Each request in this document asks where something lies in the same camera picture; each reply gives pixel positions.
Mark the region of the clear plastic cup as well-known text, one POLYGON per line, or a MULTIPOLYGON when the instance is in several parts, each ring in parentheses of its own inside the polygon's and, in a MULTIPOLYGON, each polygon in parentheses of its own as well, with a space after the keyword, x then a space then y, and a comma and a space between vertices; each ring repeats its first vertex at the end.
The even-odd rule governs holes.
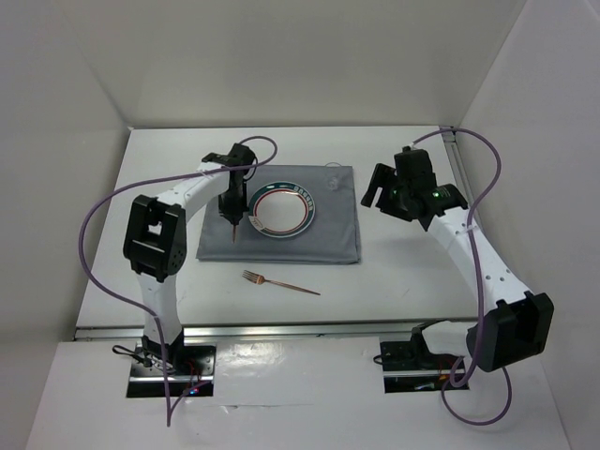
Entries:
POLYGON ((329 190, 339 191, 348 189, 349 179, 353 173, 351 166, 330 161, 324 165, 324 168, 325 182, 329 190))

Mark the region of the copper fork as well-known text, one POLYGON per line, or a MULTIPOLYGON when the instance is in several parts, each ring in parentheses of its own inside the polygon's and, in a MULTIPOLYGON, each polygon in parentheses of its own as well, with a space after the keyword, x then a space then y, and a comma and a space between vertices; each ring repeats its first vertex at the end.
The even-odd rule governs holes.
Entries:
POLYGON ((312 291, 312 290, 309 290, 309 289, 306 289, 306 288, 295 286, 295 285, 292 285, 290 283, 285 283, 285 282, 281 282, 281 281, 276 281, 276 280, 268 279, 268 278, 264 277, 263 275, 260 275, 260 274, 254 273, 254 272, 250 272, 250 271, 247 271, 247 270, 245 270, 242 273, 242 277, 245 280, 247 280, 247 281, 249 281, 249 282, 251 282, 253 284, 256 284, 256 285, 271 284, 271 285, 274 285, 274 286, 278 286, 278 287, 281 287, 281 288, 284 288, 284 289, 288 289, 288 290, 292 290, 292 291, 296 291, 296 292, 300 292, 300 293, 308 293, 308 294, 312 294, 312 295, 320 295, 319 292, 315 292, 315 291, 312 291))

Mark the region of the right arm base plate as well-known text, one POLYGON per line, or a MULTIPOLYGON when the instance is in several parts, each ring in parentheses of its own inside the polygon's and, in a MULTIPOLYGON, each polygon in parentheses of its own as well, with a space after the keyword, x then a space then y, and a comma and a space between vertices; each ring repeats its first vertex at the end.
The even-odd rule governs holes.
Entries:
POLYGON ((408 341, 383 341, 372 357, 382 369, 385 394, 441 391, 457 360, 449 354, 418 354, 408 341))

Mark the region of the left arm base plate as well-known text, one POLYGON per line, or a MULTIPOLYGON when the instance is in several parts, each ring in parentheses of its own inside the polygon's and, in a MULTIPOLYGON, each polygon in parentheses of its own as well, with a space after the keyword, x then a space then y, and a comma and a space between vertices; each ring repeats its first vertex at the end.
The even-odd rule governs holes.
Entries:
MULTIPOLYGON (((112 352, 131 359, 127 382, 127 398, 163 398, 163 366, 158 357, 146 354, 140 345, 133 350, 113 345, 112 352)), ((167 364, 167 375, 172 398, 187 392, 190 398, 214 395, 214 373, 217 347, 196 345, 186 347, 183 359, 167 364)))

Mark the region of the white plate green red rim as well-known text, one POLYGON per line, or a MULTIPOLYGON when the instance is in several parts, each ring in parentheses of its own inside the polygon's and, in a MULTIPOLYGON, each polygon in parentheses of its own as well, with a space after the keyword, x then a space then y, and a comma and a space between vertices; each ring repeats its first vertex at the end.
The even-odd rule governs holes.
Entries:
POLYGON ((252 194, 248 208, 248 220, 254 229, 277 239, 303 233, 316 216, 316 204, 310 192, 287 181, 259 187, 252 194))

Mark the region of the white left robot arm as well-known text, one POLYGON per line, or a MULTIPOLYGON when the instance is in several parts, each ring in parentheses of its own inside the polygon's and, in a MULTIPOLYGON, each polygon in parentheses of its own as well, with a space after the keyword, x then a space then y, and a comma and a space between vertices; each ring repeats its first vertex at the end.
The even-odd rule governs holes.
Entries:
POLYGON ((123 252, 140 283, 142 304, 151 310, 146 314, 142 348, 165 374, 177 372, 185 363, 176 274, 188 253, 188 222, 217 200, 220 217, 236 228, 248 212, 246 176, 248 166, 256 161, 248 146, 236 143, 226 155, 204 157, 197 177, 132 202, 123 252))

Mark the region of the grey cloth placemat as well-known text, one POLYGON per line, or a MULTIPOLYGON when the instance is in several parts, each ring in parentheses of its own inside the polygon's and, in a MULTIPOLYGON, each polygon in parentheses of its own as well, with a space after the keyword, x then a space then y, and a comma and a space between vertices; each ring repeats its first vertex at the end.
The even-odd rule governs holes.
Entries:
POLYGON ((205 208, 203 262, 355 264, 361 261, 353 168, 266 165, 247 182, 248 208, 232 233, 218 202, 205 208))

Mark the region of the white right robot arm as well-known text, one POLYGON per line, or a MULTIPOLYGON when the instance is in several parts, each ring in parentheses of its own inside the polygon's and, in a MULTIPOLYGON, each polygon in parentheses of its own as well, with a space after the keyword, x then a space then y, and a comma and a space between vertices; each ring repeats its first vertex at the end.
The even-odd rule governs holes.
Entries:
POLYGON ((418 221, 447 252, 477 305, 475 322, 426 322, 412 331, 409 356, 420 368, 441 355, 468 356, 485 372, 544 351, 554 305, 505 264, 476 224, 473 207, 453 184, 441 185, 427 151, 405 147, 395 164, 375 165, 361 200, 387 216, 418 221))

